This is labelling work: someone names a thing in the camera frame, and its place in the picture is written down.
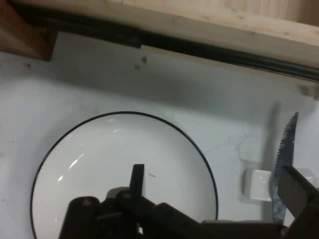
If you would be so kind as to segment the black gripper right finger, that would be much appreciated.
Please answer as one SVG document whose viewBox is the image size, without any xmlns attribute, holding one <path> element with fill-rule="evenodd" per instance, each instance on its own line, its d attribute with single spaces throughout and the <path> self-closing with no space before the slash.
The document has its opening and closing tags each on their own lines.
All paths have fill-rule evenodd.
<svg viewBox="0 0 319 239">
<path fill-rule="evenodd" d="M 319 191 L 292 166 L 284 166 L 279 179 L 278 195 L 294 216 L 285 239 L 319 237 Z"/>
</svg>

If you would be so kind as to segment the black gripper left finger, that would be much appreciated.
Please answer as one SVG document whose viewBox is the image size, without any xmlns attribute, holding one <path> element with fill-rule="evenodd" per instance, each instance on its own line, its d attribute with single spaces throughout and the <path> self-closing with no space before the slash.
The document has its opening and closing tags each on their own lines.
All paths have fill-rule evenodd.
<svg viewBox="0 0 319 239">
<path fill-rule="evenodd" d="M 61 239 L 194 239 L 200 225 L 168 204 L 142 196 L 144 165 L 135 164 L 128 188 L 100 202 L 92 196 L 73 199 Z"/>
</svg>

